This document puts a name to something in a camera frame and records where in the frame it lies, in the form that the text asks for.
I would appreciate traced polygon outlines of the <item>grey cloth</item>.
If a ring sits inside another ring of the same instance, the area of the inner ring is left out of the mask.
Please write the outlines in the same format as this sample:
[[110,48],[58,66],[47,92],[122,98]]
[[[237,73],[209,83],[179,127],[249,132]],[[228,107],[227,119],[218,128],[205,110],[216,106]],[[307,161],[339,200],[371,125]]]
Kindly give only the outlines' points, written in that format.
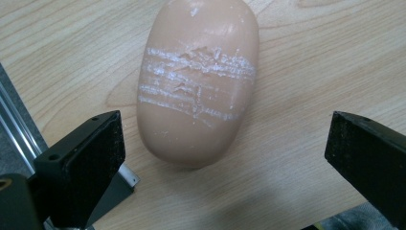
[[398,230],[369,202],[313,224],[317,230]]

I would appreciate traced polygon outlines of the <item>peach soap bar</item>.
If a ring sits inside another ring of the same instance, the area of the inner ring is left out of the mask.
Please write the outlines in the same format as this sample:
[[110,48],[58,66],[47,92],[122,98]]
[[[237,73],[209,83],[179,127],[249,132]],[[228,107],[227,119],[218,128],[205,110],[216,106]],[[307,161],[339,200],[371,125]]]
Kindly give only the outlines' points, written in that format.
[[168,0],[145,48],[137,125],[146,148],[190,168],[231,146],[250,103],[259,25],[244,0]]

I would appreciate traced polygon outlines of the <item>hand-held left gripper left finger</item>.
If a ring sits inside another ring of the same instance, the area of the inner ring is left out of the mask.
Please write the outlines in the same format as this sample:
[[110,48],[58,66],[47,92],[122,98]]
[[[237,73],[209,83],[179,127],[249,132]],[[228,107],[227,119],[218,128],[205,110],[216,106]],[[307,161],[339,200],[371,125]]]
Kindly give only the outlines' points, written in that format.
[[56,227],[85,228],[125,160],[121,113],[93,117],[34,160]]

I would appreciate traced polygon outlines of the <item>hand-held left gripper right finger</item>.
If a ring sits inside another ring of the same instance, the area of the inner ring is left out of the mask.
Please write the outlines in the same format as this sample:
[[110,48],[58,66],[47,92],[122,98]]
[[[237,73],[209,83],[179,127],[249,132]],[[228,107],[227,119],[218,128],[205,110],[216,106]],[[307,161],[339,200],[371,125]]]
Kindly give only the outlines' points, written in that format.
[[335,111],[325,159],[398,230],[406,230],[406,136]]

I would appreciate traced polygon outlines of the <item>aluminium table edge rail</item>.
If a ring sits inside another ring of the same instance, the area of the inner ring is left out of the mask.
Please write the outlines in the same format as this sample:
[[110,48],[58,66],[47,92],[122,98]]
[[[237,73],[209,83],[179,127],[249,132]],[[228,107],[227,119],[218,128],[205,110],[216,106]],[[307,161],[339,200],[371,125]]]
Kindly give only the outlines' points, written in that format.
[[16,146],[30,175],[20,173],[0,174],[0,230],[86,230],[91,225],[134,193],[140,178],[123,162],[112,178],[107,190],[94,209],[85,228],[56,227],[50,218],[51,206],[47,188],[35,173],[34,160],[46,149],[41,149],[28,130],[20,113],[0,83],[0,127]]

